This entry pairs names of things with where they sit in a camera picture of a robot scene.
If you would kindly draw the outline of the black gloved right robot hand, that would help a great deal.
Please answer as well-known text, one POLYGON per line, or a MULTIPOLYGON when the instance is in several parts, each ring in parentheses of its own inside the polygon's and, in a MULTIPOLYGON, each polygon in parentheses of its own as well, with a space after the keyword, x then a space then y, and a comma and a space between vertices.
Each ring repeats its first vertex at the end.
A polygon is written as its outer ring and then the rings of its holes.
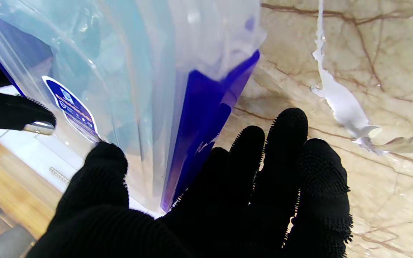
MULTIPOLYGON (((9 83, 0 69, 0 87, 9 83)), ((55 127, 56 117, 38 101, 21 95, 0 93, 0 129, 51 135, 55 127)))

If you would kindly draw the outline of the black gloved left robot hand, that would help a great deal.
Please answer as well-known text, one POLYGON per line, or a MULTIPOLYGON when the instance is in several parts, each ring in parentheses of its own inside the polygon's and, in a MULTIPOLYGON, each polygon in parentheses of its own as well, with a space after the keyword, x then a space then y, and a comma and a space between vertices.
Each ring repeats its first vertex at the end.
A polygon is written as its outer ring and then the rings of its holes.
POLYGON ((244 128, 213 148, 177 204, 155 219, 130 209, 127 160, 99 142, 28 258, 345 258, 353 218, 347 173, 299 108, 265 136, 244 128))

